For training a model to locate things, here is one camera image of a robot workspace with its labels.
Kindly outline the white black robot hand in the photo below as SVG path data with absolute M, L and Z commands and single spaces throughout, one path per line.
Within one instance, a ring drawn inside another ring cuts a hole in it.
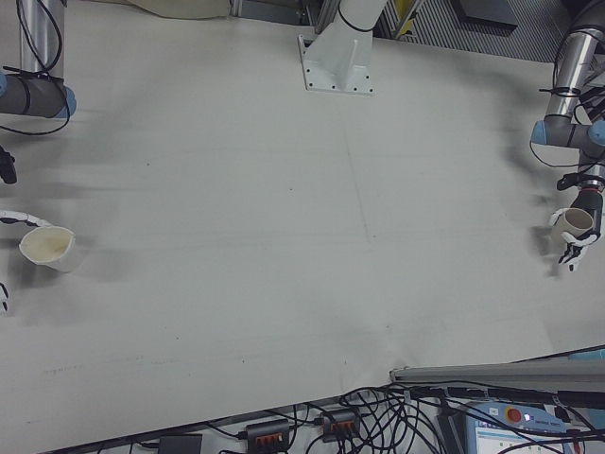
M 11 211 L 11 210 L 2 210 L 1 211 L 1 222 L 3 224 L 15 224 L 15 223 L 23 223 L 29 227 L 50 227 L 52 223 L 49 221 L 38 218 L 34 215 Z M 7 314 L 9 312 L 9 290 L 5 285 L 4 281 L 1 281 L 1 314 Z
M 581 189 L 570 207 L 554 212 L 549 219 L 550 238 L 564 246 L 559 264 L 577 271 L 588 248 L 602 237 L 603 197 L 594 188 Z

